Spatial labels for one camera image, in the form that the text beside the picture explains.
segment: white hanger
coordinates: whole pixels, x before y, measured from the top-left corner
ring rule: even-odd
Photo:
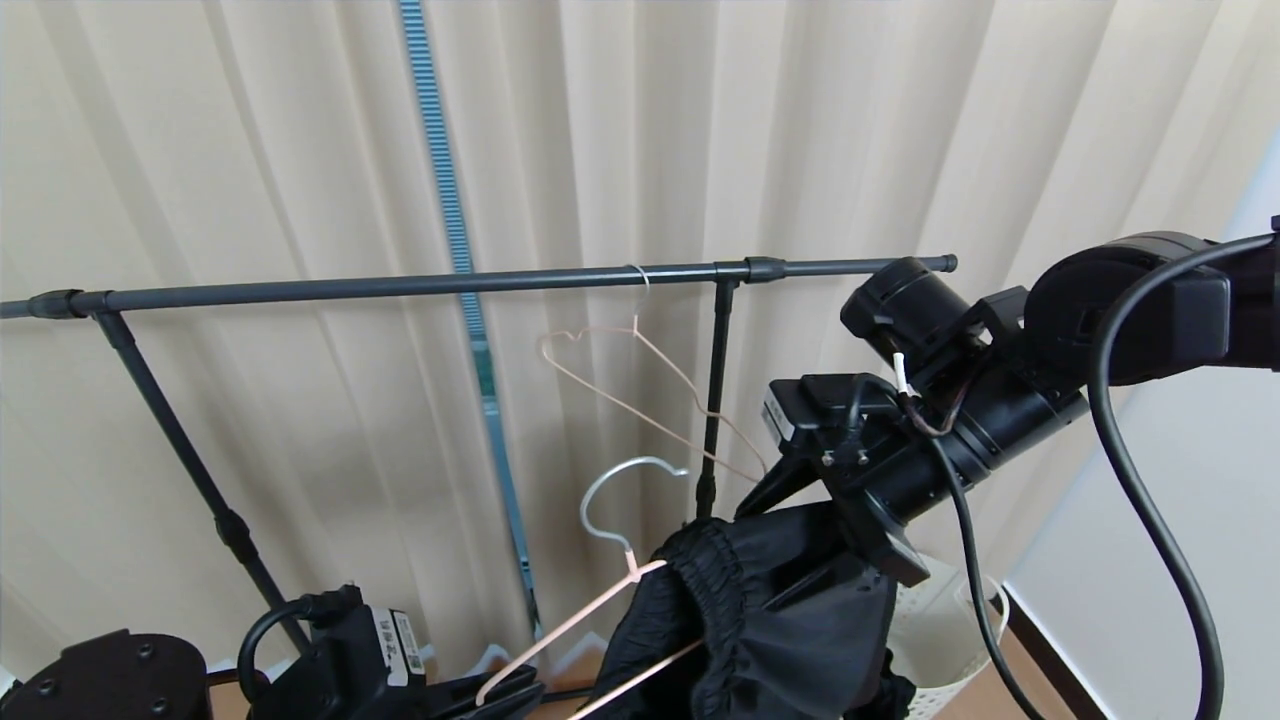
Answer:
[[[620,464],[614,465],[613,468],[609,468],[608,470],[604,471],[604,474],[602,474],[599,478],[596,478],[594,483],[591,483],[591,487],[589,487],[586,489],[586,493],[582,496],[581,505],[579,505],[579,519],[582,521],[582,527],[586,528],[586,532],[591,533],[593,536],[595,536],[598,538],[604,538],[604,539],[608,539],[608,541],[613,541],[613,542],[617,542],[617,543],[620,543],[622,546],[623,553],[626,555],[626,560],[627,560],[627,574],[626,574],[626,577],[623,577],[621,580],[618,580],[617,583],[614,583],[613,587],[611,587],[609,589],[604,591],[603,594],[600,594],[599,597],[596,597],[591,602],[586,603],[586,606],[582,607],[581,610],[579,610],[577,612],[575,612],[572,618],[570,618],[568,620],[564,620],[563,623],[561,623],[559,626],[557,626],[554,630],[552,630],[550,633],[548,633],[547,637],[544,637],[543,639],[538,641],[536,643],[534,643],[532,647],[530,647],[529,650],[526,650],[525,652],[522,652],[520,655],[520,657],[512,660],[511,662],[507,664],[506,667],[503,667],[502,670],[498,670],[497,673],[494,673],[493,678],[489,678],[489,682],[486,682],[484,685],[481,685],[480,687],[480,692],[476,693],[476,707],[480,707],[481,705],[484,705],[485,696],[489,694],[495,687],[498,687],[498,683],[500,683],[504,678],[507,678],[507,675],[512,674],[517,667],[520,667],[525,662],[529,662],[530,660],[532,660],[535,655],[538,655],[539,652],[541,652],[543,650],[545,650],[547,646],[549,646],[557,638],[559,638],[566,632],[568,632],[570,628],[572,628],[573,625],[581,623],[588,615],[590,615],[596,609],[599,609],[602,605],[604,605],[605,602],[608,602],[611,598],[613,598],[613,596],[616,596],[620,592],[625,591],[628,585],[637,584],[640,582],[640,578],[643,578],[646,574],[649,574],[649,573],[652,573],[652,571],[654,571],[654,570],[657,570],[657,569],[663,568],[663,566],[667,565],[666,560],[654,560],[653,562],[649,562],[646,565],[636,566],[636,556],[635,556],[635,552],[631,550],[631,542],[627,541],[626,537],[623,537],[623,536],[621,536],[618,533],[611,533],[611,532],[607,532],[607,530],[600,530],[599,528],[596,528],[595,525],[591,524],[591,520],[588,518],[588,514],[586,514],[588,507],[591,505],[591,498],[595,496],[595,492],[599,491],[600,487],[604,486],[604,483],[607,483],[611,479],[613,479],[613,477],[617,475],[618,473],[621,473],[622,470],[626,470],[627,468],[634,468],[636,465],[657,465],[657,466],[662,468],[663,470],[666,470],[667,473],[669,473],[671,475],[677,477],[677,478],[678,477],[687,477],[689,475],[689,470],[686,470],[686,469],[677,469],[677,468],[672,466],[669,462],[667,462],[666,460],[663,460],[660,457],[652,457],[652,456],[645,455],[645,456],[640,456],[640,457],[632,457],[631,460],[627,460],[625,462],[620,462]],[[654,673],[658,673],[663,667],[671,665],[672,662],[675,662],[680,657],[685,656],[686,653],[689,653],[690,651],[692,651],[694,648],[696,648],[701,643],[703,643],[703,641],[698,641],[698,642],[695,642],[695,643],[685,647],[684,650],[676,652],[671,657],[668,657],[666,660],[662,660],[660,662],[658,662],[653,667],[645,670],[644,673],[636,675],[635,678],[632,678],[631,680],[628,680],[623,685],[620,685],[618,688],[614,688],[612,692],[609,692],[604,697],[602,697],[602,698],[596,700],[595,702],[588,705],[582,710],[579,710],[575,715],[572,715],[570,717],[570,720],[576,720],[579,717],[585,717],[588,714],[594,712],[596,708],[604,706],[609,701],[614,700],[616,697],[621,696],[622,693],[627,692],[628,689],[634,688],[635,685],[643,683],[650,675],[653,675]]]
[[[595,392],[596,395],[604,397],[609,402],[613,402],[614,405],[622,407],[623,410],[627,410],[628,413],[631,413],[636,418],[640,418],[645,423],[649,423],[650,425],[658,428],[663,433],[666,433],[666,434],[676,438],[677,441],[687,445],[689,447],[694,448],[695,451],[698,451],[704,457],[710,459],[713,462],[723,465],[726,469],[731,470],[732,473],[735,473],[737,475],[741,475],[741,477],[746,478],[748,480],[751,480],[754,483],[760,482],[760,478],[763,478],[764,474],[768,473],[769,464],[764,461],[764,456],[760,455],[759,448],[755,447],[755,445],[742,433],[742,430],[737,429],[737,425],[735,425],[732,420],[730,420],[724,415],[721,415],[719,413],[712,413],[710,410],[708,410],[707,406],[703,405],[701,397],[698,395],[698,386],[694,384],[694,380],[689,379],[689,375],[686,375],[680,369],[680,366],[677,366],[671,360],[671,357],[667,357],[667,355],[663,351],[658,350],[658,347],[654,343],[649,342],[649,338],[646,338],[640,332],[640,309],[644,307],[645,301],[649,300],[649,292],[650,292],[652,287],[649,284],[649,274],[644,272],[644,268],[641,268],[640,265],[631,265],[631,266],[635,268],[636,272],[640,273],[641,278],[644,278],[644,297],[640,299],[640,302],[636,304],[636,307],[635,307],[635,310],[631,314],[631,327],[630,328],[616,328],[616,327],[603,327],[603,325],[588,325],[585,328],[581,328],[576,333],[571,333],[568,331],[557,331],[557,332],[547,333],[541,338],[539,338],[539,341],[538,341],[538,347],[539,347],[539,350],[543,354],[543,359],[545,359],[548,363],[550,363],[553,368],[556,368],[561,373],[564,373],[570,378],[577,380],[580,384],[582,384],[584,387],[586,387],[591,392]],[[582,340],[582,336],[593,333],[593,332],[627,334],[627,336],[631,336],[635,340],[639,340],[641,342],[641,345],[644,345],[650,351],[653,351],[653,354],[657,355],[658,359],[663,361],[663,364],[666,364],[668,368],[671,368],[680,377],[680,379],[684,380],[685,386],[689,387],[689,392],[692,393],[692,396],[694,396],[694,405],[698,406],[698,411],[699,413],[701,413],[703,415],[705,415],[708,418],[718,418],[722,423],[724,423],[728,427],[730,430],[733,432],[733,434],[736,434],[739,438],[742,439],[742,442],[746,443],[748,448],[751,450],[751,452],[755,455],[755,459],[760,462],[760,474],[755,475],[755,474],[751,474],[751,473],[745,473],[742,470],[739,470],[737,468],[730,465],[727,461],[722,460],[721,457],[718,457],[716,455],[712,455],[710,452],[707,452],[705,450],[703,450],[701,447],[699,447],[698,445],[695,445],[694,442],[691,442],[689,438],[681,436],[680,433],[672,430],[671,428],[668,428],[668,427],[663,425],[662,423],[654,420],[653,418],[645,415],[644,413],[641,413],[640,410],[635,409],[634,406],[631,406],[631,405],[628,405],[628,404],[618,400],[617,397],[614,397],[614,396],[604,392],[599,387],[591,384],[590,382],[588,382],[582,377],[577,375],[576,373],[573,373],[572,370],[570,370],[564,365],[561,365],[559,363],[556,361],[556,359],[552,357],[552,355],[550,355],[550,347],[549,347],[552,338],[563,336],[563,337],[570,338],[570,341],[572,341],[572,342],[577,342],[579,340]]]

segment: curtain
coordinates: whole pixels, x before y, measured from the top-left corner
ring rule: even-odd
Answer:
[[[394,3],[4,3],[4,297],[59,287],[451,272]],[[956,252],[968,300],[1144,229],[1217,237],[1280,122],[1280,4],[429,3],[479,270]],[[737,293],[724,411],[765,460],[769,379],[878,370],[858,278]],[[543,624],[621,577],[577,523],[637,454],[698,454],[558,375],[538,342],[627,325],[636,287],[483,297]],[[438,671],[531,642],[456,299],[129,315],[285,596],[352,579]],[[709,286],[640,328],[707,387]],[[262,611],[101,333],[3,324],[0,664],[115,628],[234,653]],[[678,378],[621,336],[554,356],[700,441]],[[1089,423],[973,493],[1002,577],[1093,448]],[[727,429],[733,466],[755,462]],[[749,480],[717,470],[717,514]],[[796,501],[820,497],[814,489]],[[620,477],[593,520],[643,555],[691,482]],[[948,506],[913,524],[959,559]],[[614,602],[559,643],[607,638]],[[265,665],[289,656],[279,633]]]

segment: white plastic basket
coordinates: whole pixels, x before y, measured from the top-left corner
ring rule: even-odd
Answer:
[[[968,574],[933,557],[924,561],[932,577],[914,588],[897,589],[888,630],[892,670],[916,687],[908,720],[937,715],[991,662],[969,598]],[[998,641],[1009,625],[1009,596],[991,578],[983,578],[983,589],[984,597],[1000,597],[998,618],[987,607]]]

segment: dark brown baseboard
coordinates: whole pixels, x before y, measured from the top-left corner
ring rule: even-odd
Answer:
[[[1041,673],[1044,673],[1044,678],[1053,685],[1071,714],[1080,720],[1107,720],[1106,714],[1093,702],[1093,697],[1076,679],[1075,673],[1071,673],[1066,662],[1062,662],[1062,657],[1036,626],[1036,623],[1032,623],[1030,618],[1018,606],[1012,594],[1010,594],[1009,603],[1009,630],[1018,637],[1018,642],[1023,643],[1027,653],[1039,666]]]

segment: wire hanger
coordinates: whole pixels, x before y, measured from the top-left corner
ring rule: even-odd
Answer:
[[[631,327],[630,328],[614,328],[614,327],[604,327],[604,325],[588,325],[588,327],[577,331],[576,333],[571,333],[568,331],[556,331],[556,332],[547,333],[541,338],[539,338],[539,341],[538,341],[538,347],[539,347],[539,350],[543,354],[543,359],[547,360],[548,363],[550,363],[553,368],[556,368],[561,373],[568,375],[570,378],[577,380],[581,386],[586,387],[591,392],[594,392],[594,393],[604,397],[605,400],[608,400],[609,402],[613,402],[614,405],[622,407],[623,410],[627,410],[628,413],[631,413],[636,418],[640,418],[645,423],[649,423],[654,428],[658,428],[659,430],[662,430],[663,433],[671,436],[672,438],[675,438],[675,439],[677,439],[677,441],[687,445],[692,450],[698,451],[703,457],[707,457],[707,459],[712,460],[713,462],[716,462],[718,465],[722,465],[723,468],[728,469],[730,471],[732,471],[732,473],[735,473],[737,475],[741,475],[742,478],[746,478],[748,480],[751,480],[753,483],[760,482],[760,478],[763,478],[764,474],[768,473],[769,464],[764,461],[764,456],[760,455],[760,450],[758,447],[755,447],[755,443],[753,443],[742,433],[742,430],[737,429],[737,425],[735,425],[732,420],[730,420],[728,418],[726,418],[724,415],[722,415],[719,413],[712,413],[710,410],[708,410],[707,406],[703,405],[701,397],[698,395],[698,386],[694,384],[694,380],[689,379],[689,375],[686,375],[671,360],[671,357],[667,357],[667,355],[662,350],[658,350],[658,347],[654,343],[649,342],[649,338],[646,338],[644,336],[644,333],[640,332],[640,309],[644,307],[645,302],[649,300],[649,292],[653,288],[649,284],[649,274],[644,272],[644,268],[641,268],[640,265],[634,265],[634,264],[630,265],[630,266],[635,268],[636,272],[640,273],[640,277],[644,278],[644,297],[640,299],[640,302],[636,304],[635,310],[631,313]],[[573,373],[572,370],[570,370],[564,365],[561,365],[559,363],[556,361],[554,357],[552,357],[550,347],[549,347],[552,338],[558,337],[558,336],[563,336],[563,337],[570,338],[570,341],[572,341],[572,342],[577,342],[577,341],[582,340],[582,336],[585,336],[588,333],[593,333],[593,332],[627,334],[627,336],[631,336],[635,340],[639,340],[645,347],[648,347],[650,351],[653,351],[653,354],[657,355],[658,359],[662,360],[668,368],[671,368],[672,372],[675,372],[680,377],[680,379],[684,380],[685,386],[689,387],[689,392],[694,396],[694,405],[698,406],[698,411],[699,413],[701,413],[703,415],[705,415],[708,418],[717,418],[717,419],[719,419],[722,423],[724,423],[733,432],[733,434],[736,434],[739,438],[742,439],[742,442],[746,443],[746,446],[751,450],[751,454],[755,455],[755,459],[760,462],[760,473],[759,474],[751,474],[751,473],[742,471],[742,470],[735,468],[733,465],[730,465],[727,461],[722,460],[721,457],[718,457],[716,455],[712,455],[710,452],[707,452],[701,447],[694,445],[689,438],[686,438],[686,437],[676,433],[671,428],[668,428],[668,427],[663,425],[662,423],[654,420],[653,418],[645,415],[644,413],[641,413],[636,407],[634,407],[634,406],[623,402],[622,400],[618,400],[617,397],[614,397],[614,396],[604,392],[599,387],[591,384],[590,382],[588,382],[586,379],[584,379],[581,375]]]
[[[586,493],[582,496],[582,503],[579,505],[579,511],[577,511],[579,520],[582,521],[582,527],[586,528],[586,532],[591,533],[593,536],[595,536],[598,538],[604,538],[607,541],[613,541],[613,542],[616,542],[616,543],[618,543],[618,544],[622,546],[623,553],[626,555],[626,560],[627,560],[627,574],[626,574],[626,577],[623,577],[621,580],[618,580],[617,583],[614,583],[613,587],[611,587],[609,589],[604,591],[603,594],[600,594],[599,597],[596,597],[591,602],[586,603],[586,606],[584,606],[581,610],[579,610],[577,612],[575,612],[572,618],[570,618],[568,620],[564,620],[563,623],[561,623],[559,626],[557,626],[554,630],[552,630],[550,633],[548,633],[547,637],[544,637],[543,639],[538,641],[536,643],[534,643],[532,647],[530,647],[529,650],[526,650],[525,652],[522,652],[520,655],[520,657],[512,660],[511,662],[507,664],[506,667],[503,667],[502,670],[498,670],[497,673],[494,673],[493,678],[489,678],[489,682],[485,683],[484,685],[481,685],[480,687],[480,692],[476,693],[476,707],[480,707],[481,705],[484,705],[485,696],[489,694],[489,692],[492,692],[495,687],[498,687],[498,684],[502,683],[502,680],[504,678],[507,678],[507,675],[509,675],[511,673],[516,671],[521,665],[524,665],[524,664],[529,662],[530,660],[532,660],[535,655],[538,655],[539,652],[541,652],[543,650],[545,650],[547,646],[549,646],[557,638],[559,638],[566,632],[568,632],[570,628],[572,628],[573,625],[577,625],[579,623],[581,623],[588,615],[590,615],[591,612],[595,612],[602,605],[604,605],[605,602],[608,602],[609,600],[612,600],[613,596],[616,596],[620,592],[625,591],[628,585],[637,584],[640,582],[640,578],[645,577],[646,574],[649,574],[649,573],[652,573],[652,571],[654,571],[654,570],[657,570],[659,568],[664,568],[667,565],[666,560],[654,560],[653,562],[637,566],[636,565],[635,551],[631,550],[631,542],[627,541],[626,537],[623,537],[623,536],[621,536],[618,533],[611,533],[608,530],[602,530],[602,529],[596,528],[595,525],[593,525],[590,518],[588,518],[588,512],[586,511],[588,511],[588,507],[590,507],[591,498],[595,497],[596,491],[599,491],[604,486],[604,483],[607,483],[611,479],[613,479],[622,470],[626,470],[627,468],[634,468],[636,465],[657,465],[657,466],[662,468],[663,470],[666,470],[672,477],[677,477],[677,478],[682,478],[682,477],[687,477],[689,475],[689,470],[686,470],[686,469],[677,469],[677,468],[672,466],[669,462],[667,462],[666,460],[663,460],[660,457],[653,457],[653,456],[644,455],[644,456],[640,456],[640,457],[632,457],[631,460],[627,460],[625,462],[620,462],[620,464],[614,465],[613,468],[609,468],[599,478],[596,478],[594,483],[591,483],[591,487],[589,487],[586,489]],[[645,670],[644,673],[636,675],[635,678],[632,678],[631,680],[626,682],[625,684],[614,688],[612,692],[609,692],[604,697],[602,697],[602,698],[596,700],[595,702],[588,705],[586,707],[579,710],[568,720],[576,720],[579,717],[585,717],[588,714],[594,712],[596,708],[599,708],[603,705],[611,702],[613,698],[621,696],[622,693],[627,692],[628,689],[634,688],[635,685],[643,683],[650,675],[658,673],[659,670],[662,670],[663,667],[671,665],[676,660],[680,660],[686,653],[689,653],[690,651],[692,651],[694,648],[696,648],[700,644],[703,644],[703,641],[698,641],[698,642],[695,642],[695,643],[692,643],[692,644],[690,644],[690,646],[680,650],[678,652],[676,652],[671,657],[667,657],[666,660],[659,661],[653,667],[650,667],[650,669]]]

